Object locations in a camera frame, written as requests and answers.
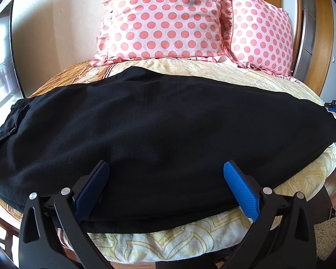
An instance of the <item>metal rivet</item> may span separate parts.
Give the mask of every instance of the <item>metal rivet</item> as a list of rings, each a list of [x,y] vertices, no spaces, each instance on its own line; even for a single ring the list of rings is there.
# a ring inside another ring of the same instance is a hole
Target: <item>metal rivet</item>
[[[29,195],[29,198],[30,198],[31,200],[34,200],[36,197],[37,197],[37,193],[36,193],[36,192],[32,192],[32,193]]]
[[[62,194],[62,195],[67,195],[67,194],[69,194],[70,192],[71,192],[71,189],[68,188],[68,187],[66,187],[66,188],[64,188],[64,189],[61,190],[61,194]]]
[[[297,197],[298,199],[304,199],[304,198],[305,198],[305,195],[304,195],[302,192],[298,192],[298,193],[296,193],[296,197]]]
[[[264,194],[270,195],[271,193],[273,193],[273,190],[269,187],[264,187],[263,192]]]

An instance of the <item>polka dot pillow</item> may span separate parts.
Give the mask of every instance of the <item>polka dot pillow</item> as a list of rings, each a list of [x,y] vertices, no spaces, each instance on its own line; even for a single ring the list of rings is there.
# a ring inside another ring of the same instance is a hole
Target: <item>polka dot pillow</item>
[[[105,17],[91,64],[145,58],[217,62],[226,53],[221,0],[103,0]]]
[[[232,61],[294,80],[291,24],[285,11],[263,0],[222,0],[222,13],[223,41]]]

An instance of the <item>bedspread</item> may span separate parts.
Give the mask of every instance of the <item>bedspread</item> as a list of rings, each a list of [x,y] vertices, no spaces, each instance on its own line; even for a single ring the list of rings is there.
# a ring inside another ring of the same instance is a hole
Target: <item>bedspread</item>
[[[50,79],[33,96],[57,86],[100,80],[134,65],[164,74],[201,76],[270,91],[287,92],[299,99],[309,99],[323,105],[320,98],[303,83],[269,76],[260,71],[238,69],[233,65],[172,59],[129,61],[97,68],[90,68],[88,62],[83,62]],[[330,145],[318,159],[276,187],[274,191],[284,195],[302,191],[309,200],[322,188],[325,179],[335,167],[336,143]],[[21,219],[19,212],[8,207],[2,200],[0,204],[17,219]],[[273,226],[279,221],[280,218],[276,218]],[[250,225],[251,221],[244,216],[240,208],[235,208],[167,231],[147,234],[89,233],[89,236],[108,260],[120,263],[153,262],[192,258],[233,246],[241,241]],[[62,243],[70,248],[63,231],[59,229],[58,233]]]

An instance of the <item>blue clip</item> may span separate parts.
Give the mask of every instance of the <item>blue clip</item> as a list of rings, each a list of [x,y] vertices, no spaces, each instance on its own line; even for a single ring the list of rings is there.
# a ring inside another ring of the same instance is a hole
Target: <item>blue clip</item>
[[[256,221],[259,216],[259,195],[246,182],[251,177],[244,175],[232,161],[224,164],[223,173],[244,214]]]

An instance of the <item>bed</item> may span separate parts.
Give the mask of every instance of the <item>bed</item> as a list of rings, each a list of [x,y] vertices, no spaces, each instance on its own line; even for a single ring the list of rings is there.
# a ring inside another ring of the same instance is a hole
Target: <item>bed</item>
[[[58,86],[88,83],[114,76],[134,65],[164,74],[198,75],[238,85],[287,92],[299,99],[309,99],[317,104],[323,104],[320,98],[303,83],[268,76],[261,71],[247,71],[229,64],[173,59],[131,61],[97,68],[92,68],[89,62],[82,62],[50,79],[32,96],[43,94]],[[302,191],[309,200],[322,188],[325,179],[335,167],[336,143],[329,146],[317,160],[274,190],[277,194],[283,195],[293,195],[297,191]],[[0,204],[16,219],[21,219],[19,212],[10,208],[2,200]],[[250,220],[239,208],[236,208],[167,231],[148,234],[89,234],[89,236],[108,260],[130,264],[191,258],[230,247],[241,241],[250,225]],[[63,231],[58,229],[58,235],[63,245],[70,248]]]

